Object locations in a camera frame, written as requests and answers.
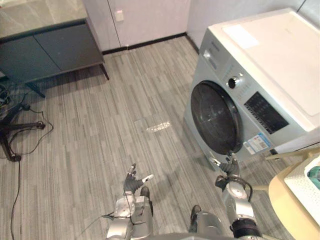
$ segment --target washing machine door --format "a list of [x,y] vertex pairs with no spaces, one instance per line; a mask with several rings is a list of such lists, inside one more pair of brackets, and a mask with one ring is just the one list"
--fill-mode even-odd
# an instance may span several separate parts
[[243,143],[240,114],[228,93],[218,84],[205,80],[191,93],[194,124],[205,143],[216,153],[236,153]]

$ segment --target white basket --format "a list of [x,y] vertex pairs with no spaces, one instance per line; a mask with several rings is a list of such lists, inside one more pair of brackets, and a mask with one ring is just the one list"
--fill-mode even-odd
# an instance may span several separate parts
[[315,166],[320,166],[319,155],[303,161],[285,177],[284,182],[320,225],[320,190],[307,176],[308,172]]

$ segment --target control knob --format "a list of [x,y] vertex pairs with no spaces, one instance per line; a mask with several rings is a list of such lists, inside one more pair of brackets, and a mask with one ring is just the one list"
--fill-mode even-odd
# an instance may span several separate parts
[[236,76],[231,77],[228,81],[229,88],[234,89],[240,83],[240,81],[241,79]]

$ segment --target front-load washing machine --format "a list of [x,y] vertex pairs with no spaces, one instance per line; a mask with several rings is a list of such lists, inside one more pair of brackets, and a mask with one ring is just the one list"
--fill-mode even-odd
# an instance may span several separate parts
[[206,30],[184,119],[211,163],[320,141],[319,39],[292,9]]

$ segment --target washing machine top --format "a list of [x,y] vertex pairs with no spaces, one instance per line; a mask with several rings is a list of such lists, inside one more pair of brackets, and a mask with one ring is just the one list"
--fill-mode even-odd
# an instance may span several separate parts
[[305,131],[320,126],[319,29],[287,8],[209,30]]

